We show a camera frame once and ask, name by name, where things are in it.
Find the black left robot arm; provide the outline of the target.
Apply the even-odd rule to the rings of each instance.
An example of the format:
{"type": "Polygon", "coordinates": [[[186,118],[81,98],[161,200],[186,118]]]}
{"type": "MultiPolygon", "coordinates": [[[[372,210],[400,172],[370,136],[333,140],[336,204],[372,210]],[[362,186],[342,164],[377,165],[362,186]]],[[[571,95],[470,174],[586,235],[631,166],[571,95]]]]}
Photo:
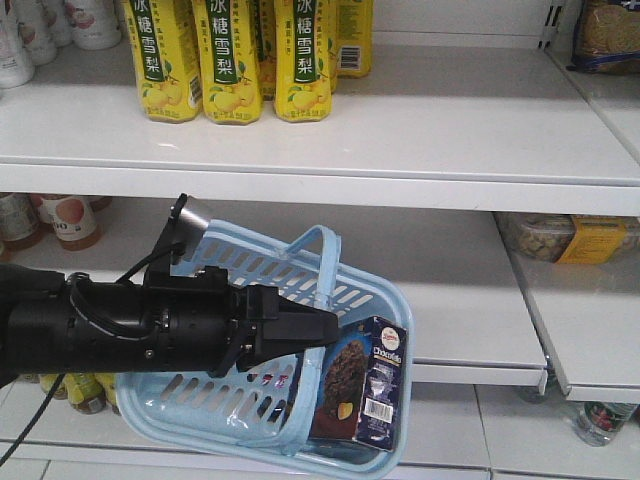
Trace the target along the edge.
{"type": "Polygon", "coordinates": [[[20,374],[208,371],[223,377],[339,337],[335,314],[198,276],[153,271],[141,285],[1,267],[1,381],[20,374]]]}

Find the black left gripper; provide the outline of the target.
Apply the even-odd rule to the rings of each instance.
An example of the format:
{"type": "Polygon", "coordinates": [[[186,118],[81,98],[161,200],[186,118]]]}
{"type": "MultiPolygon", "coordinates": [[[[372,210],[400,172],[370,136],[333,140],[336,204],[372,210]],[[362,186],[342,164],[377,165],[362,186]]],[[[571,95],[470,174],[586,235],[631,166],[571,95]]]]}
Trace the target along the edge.
{"type": "Polygon", "coordinates": [[[280,356],[279,344],[265,337],[277,319],[277,340],[301,348],[327,346],[340,336],[334,313],[279,297],[272,286],[233,286],[217,267],[197,277],[150,269],[144,300],[157,326],[146,371],[208,371],[215,377],[232,367],[247,371],[280,356]]]}

